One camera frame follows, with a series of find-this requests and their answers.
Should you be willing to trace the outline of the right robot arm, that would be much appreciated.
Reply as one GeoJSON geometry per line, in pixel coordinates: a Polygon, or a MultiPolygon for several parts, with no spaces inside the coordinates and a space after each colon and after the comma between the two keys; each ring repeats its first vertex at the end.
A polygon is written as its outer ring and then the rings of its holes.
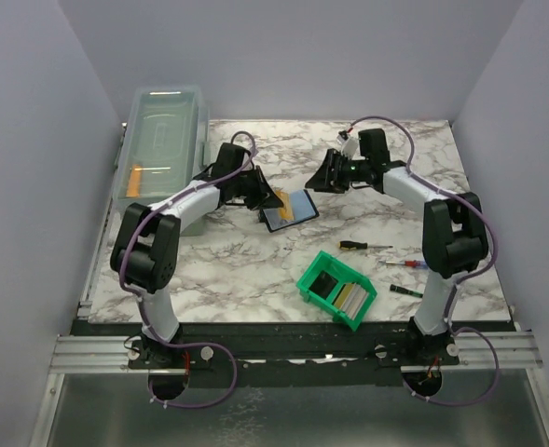
{"type": "Polygon", "coordinates": [[[308,189],[343,194],[354,183],[362,183],[399,200],[422,218],[422,254],[429,274],[401,353],[415,364],[426,364],[449,343],[459,286],[489,252],[479,197],[426,181],[411,169],[411,159],[392,161],[383,129],[362,130],[356,139],[343,130],[338,141],[340,148],[326,152],[306,183],[308,189]]]}

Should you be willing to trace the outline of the gold card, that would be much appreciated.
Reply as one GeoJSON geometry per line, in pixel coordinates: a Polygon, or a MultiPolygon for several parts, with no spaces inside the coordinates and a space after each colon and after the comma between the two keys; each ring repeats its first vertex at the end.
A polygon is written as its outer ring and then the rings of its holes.
{"type": "Polygon", "coordinates": [[[278,208],[280,218],[287,222],[292,221],[295,215],[290,195],[281,189],[276,189],[275,194],[282,203],[282,206],[278,208]]]}

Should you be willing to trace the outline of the green plastic bin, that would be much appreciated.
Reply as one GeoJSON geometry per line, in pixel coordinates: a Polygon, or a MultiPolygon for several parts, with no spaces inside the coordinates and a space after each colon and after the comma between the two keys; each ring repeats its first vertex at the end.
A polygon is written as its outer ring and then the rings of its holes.
{"type": "Polygon", "coordinates": [[[333,322],[345,324],[353,332],[360,326],[377,298],[377,291],[369,278],[325,251],[316,255],[296,286],[306,303],[320,308],[332,317],[333,322]],[[354,319],[349,319],[333,306],[336,296],[347,283],[357,283],[369,292],[354,319]]]}

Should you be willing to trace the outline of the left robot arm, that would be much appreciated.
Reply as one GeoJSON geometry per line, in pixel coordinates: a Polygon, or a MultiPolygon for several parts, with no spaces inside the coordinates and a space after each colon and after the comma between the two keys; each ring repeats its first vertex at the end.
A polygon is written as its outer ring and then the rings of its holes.
{"type": "Polygon", "coordinates": [[[174,196],[151,205],[133,203],[121,218],[110,265],[123,291],[133,294],[142,317],[142,339],[163,368],[175,366],[183,351],[207,346],[231,353],[214,342],[182,343],[169,283],[176,269],[182,232],[199,218],[235,199],[248,210],[279,209],[282,199],[255,165],[256,148],[233,142],[220,146],[216,161],[174,196]]]}

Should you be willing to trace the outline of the black leather card holder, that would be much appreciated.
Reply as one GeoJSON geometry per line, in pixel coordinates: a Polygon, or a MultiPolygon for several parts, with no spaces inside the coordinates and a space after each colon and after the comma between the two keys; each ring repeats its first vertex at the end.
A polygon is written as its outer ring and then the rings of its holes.
{"type": "Polygon", "coordinates": [[[266,225],[269,233],[316,219],[320,215],[307,189],[291,193],[275,189],[275,194],[283,206],[258,212],[259,222],[266,225]]]}

